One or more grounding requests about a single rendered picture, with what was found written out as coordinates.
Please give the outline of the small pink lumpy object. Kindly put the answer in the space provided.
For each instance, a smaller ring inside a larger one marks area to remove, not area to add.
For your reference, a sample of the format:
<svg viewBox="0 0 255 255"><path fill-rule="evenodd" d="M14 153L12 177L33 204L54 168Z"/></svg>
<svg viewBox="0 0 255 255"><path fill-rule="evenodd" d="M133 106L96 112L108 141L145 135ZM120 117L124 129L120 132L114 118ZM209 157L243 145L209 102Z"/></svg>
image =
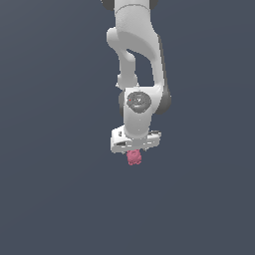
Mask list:
<svg viewBox="0 0 255 255"><path fill-rule="evenodd" d="M138 149L127 151L127 162L129 165L141 163L141 154Z"/></svg>

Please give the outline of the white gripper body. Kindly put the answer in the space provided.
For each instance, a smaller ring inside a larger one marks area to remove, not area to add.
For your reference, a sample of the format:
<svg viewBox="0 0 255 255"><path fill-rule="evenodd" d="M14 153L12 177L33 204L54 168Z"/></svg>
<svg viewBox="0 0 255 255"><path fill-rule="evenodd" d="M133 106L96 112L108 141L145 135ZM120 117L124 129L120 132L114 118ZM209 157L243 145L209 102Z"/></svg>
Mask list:
<svg viewBox="0 0 255 255"><path fill-rule="evenodd" d="M151 130L146 137L142 139L129 138L125 134L125 127L117 127L112 130L111 152L125 153L128 150L143 149L147 150L151 147L159 145L161 132L159 130Z"/></svg>

